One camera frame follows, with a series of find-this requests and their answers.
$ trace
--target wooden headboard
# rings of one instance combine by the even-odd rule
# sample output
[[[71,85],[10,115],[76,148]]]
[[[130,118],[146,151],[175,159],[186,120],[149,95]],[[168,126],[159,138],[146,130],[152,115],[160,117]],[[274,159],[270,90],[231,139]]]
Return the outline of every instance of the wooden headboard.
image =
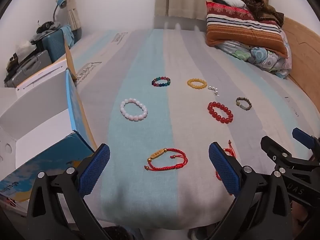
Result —
[[[292,52],[289,78],[311,98],[320,112],[320,36],[287,17],[283,30]]]

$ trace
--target silver screw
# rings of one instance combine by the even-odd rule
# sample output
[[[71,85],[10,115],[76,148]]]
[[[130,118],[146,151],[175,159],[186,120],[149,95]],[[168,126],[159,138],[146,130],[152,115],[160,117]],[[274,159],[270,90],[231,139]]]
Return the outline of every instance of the silver screw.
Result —
[[[41,171],[39,174],[38,174],[38,178],[43,178],[44,177],[44,172],[43,171]]]
[[[246,173],[251,173],[251,172],[252,172],[252,168],[249,167],[249,166],[244,166],[244,167],[243,167],[243,170],[244,170]]]
[[[275,172],[274,172],[274,175],[275,175],[276,177],[278,177],[278,178],[281,176],[281,174],[280,174],[279,171],[275,171]]]
[[[74,172],[75,172],[75,168],[74,167],[67,168],[67,173],[68,174],[72,174]]]

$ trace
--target cardboard box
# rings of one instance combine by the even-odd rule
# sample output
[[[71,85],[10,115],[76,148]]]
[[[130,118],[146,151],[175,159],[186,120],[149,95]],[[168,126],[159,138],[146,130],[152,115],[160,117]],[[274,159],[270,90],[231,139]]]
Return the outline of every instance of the cardboard box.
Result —
[[[27,200],[39,172],[61,174],[97,149],[73,79],[66,46],[66,56],[20,84],[0,112],[0,194]]]

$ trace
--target striped bed sheet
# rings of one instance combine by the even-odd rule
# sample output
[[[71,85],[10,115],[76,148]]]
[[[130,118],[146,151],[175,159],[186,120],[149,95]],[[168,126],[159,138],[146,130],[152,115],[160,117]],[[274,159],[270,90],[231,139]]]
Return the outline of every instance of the striped bed sheet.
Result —
[[[270,174],[274,163],[260,148],[268,135],[294,157],[311,151],[292,138],[292,130],[320,135],[320,115],[308,96],[290,80],[234,58],[205,44],[204,33],[178,30],[107,31],[80,40],[71,49],[78,72],[77,90],[97,145],[106,143],[110,161],[93,192],[85,197],[99,220],[139,228],[184,229],[219,221],[233,196],[215,176],[208,157],[210,143],[222,148],[231,140],[238,161]],[[159,76],[168,87],[153,87]],[[200,78],[219,90],[196,90],[187,80]],[[252,109],[236,106],[246,97]],[[120,113],[125,98],[148,108],[143,121]],[[209,115],[219,101],[234,114],[232,123]],[[130,114],[141,110],[126,105]],[[161,148],[178,148],[188,157],[182,169],[146,171],[147,158]],[[153,165],[180,160],[162,155]]]

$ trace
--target white pillow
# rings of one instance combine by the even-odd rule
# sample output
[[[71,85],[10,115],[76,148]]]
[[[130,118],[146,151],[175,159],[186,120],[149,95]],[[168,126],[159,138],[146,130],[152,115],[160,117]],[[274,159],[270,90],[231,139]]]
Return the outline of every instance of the white pillow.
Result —
[[[233,6],[233,7],[238,7],[238,8],[242,8],[242,9],[246,9],[247,6],[245,5],[245,3],[241,0],[223,0],[224,2],[226,2],[228,5]]]

